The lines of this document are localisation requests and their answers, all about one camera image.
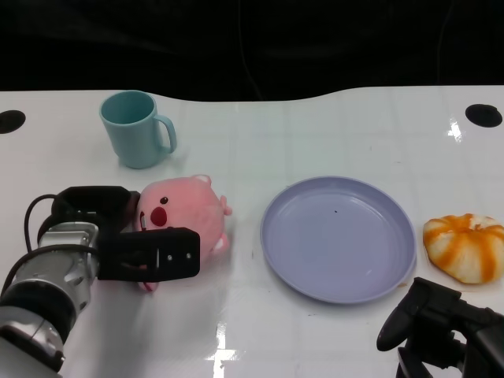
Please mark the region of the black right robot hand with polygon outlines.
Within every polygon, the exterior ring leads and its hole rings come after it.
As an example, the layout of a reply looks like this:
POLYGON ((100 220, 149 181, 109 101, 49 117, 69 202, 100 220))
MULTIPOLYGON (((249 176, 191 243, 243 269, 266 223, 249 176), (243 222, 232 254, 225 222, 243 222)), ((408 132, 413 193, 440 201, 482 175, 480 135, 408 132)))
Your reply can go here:
POLYGON ((417 277, 381 328, 379 351, 398 349, 397 377, 430 377, 427 365, 463 377, 503 376, 503 315, 417 277))

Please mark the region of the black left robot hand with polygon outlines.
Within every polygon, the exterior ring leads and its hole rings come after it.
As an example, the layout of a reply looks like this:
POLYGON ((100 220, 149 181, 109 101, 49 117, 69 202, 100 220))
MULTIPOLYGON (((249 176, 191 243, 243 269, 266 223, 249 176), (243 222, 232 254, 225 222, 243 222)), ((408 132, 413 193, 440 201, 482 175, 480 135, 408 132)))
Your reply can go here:
POLYGON ((118 186, 69 187, 56 195, 51 215, 38 238, 50 227, 83 221, 98 227, 98 278, 126 282, 162 282, 198 275, 200 238, 188 228, 149 231, 125 229, 135 214, 139 192, 118 186))

